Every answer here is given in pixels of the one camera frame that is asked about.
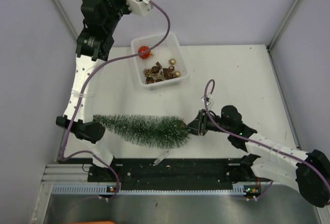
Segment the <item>small green christmas tree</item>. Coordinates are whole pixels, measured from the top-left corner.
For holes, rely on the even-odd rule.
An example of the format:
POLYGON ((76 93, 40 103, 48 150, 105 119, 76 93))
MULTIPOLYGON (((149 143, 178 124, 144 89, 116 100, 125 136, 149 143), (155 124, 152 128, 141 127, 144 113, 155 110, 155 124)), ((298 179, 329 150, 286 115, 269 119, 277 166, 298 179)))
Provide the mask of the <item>small green christmas tree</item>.
POLYGON ((123 140, 149 148, 175 149, 190 139, 190 128, 177 116, 97 114, 93 120, 123 140))

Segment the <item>white plastic basket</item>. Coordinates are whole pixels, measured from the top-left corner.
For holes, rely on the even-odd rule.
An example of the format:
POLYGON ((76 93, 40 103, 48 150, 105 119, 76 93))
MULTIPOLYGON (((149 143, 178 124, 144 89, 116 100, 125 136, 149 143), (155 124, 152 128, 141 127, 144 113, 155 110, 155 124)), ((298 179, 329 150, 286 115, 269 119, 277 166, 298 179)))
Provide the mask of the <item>white plastic basket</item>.
POLYGON ((135 71, 137 73, 138 83, 142 87, 148 90, 155 90, 159 88, 168 87, 170 85, 180 84, 183 80, 189 77, 189 62, 187 58, 182 55, 180 51, 179 41, 173 32, 170 32, 166 39, 155 49, 152 49, 151 52, 152 55, 147 59, 141 59, 138 56, 132 59, 135 71), (169 60, 172 58, 176 60, 174 69, 176 71, 180 71, 181 73, 181 76, 179 78, 165 80, 158 83, 145 83, 146 77, 143 74, 144 69, 148 69, 152 66, 155 66, 157 62, 159 62, 163 67, 169 66, 169 60))

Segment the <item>brown and gold ornament garland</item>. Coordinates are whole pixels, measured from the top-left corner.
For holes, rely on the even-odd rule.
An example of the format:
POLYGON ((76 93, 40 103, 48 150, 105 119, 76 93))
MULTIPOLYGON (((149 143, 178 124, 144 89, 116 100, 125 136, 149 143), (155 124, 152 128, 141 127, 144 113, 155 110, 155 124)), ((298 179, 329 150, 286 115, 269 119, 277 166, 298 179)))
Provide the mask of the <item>brown and gold ornament garland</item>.
POLYGON ((181 72, 175 68, 175 65, 163 67, 160 62, 156 62, 151 68, 143 70, 146 84, 158 83, 181 77, 181 72))

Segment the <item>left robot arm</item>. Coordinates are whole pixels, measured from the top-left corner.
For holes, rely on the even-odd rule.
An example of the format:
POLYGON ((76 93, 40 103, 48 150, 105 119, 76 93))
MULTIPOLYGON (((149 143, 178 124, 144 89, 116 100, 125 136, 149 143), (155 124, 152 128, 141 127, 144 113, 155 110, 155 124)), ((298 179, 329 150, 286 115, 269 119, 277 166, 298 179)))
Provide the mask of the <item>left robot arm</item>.
POLYGON ((94 120, 93 107, 100 66, 107 62, 114 44, 113 33, 121 17, 130 14, 126 0, 82 0, 83 29, 76 41, 76 69, 69 103, 56 125, 65 129, 62 149, 70 134, 86 146, 85 153, 93 157, 93 164, 106 181, 113 180, 117 169, 111 165, 113 155, 102 142, 105 128, 94 120))

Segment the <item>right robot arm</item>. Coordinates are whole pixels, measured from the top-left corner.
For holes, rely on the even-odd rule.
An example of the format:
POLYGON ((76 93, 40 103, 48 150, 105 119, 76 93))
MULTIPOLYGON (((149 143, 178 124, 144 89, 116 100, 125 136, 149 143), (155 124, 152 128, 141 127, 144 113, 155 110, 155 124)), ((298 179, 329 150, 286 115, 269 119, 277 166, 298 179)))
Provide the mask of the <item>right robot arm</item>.
POLYGON ((270 179, 298 191, 316 207, 329 205, 329 159, 323 152, 289 148, 266 138, 244 124, 234 106, 223 107, 220 115, 201 109, 187 127, 196 136, 208 131, 227 133, 235 148, 248 153, 241 161, 244 179, 270 179))

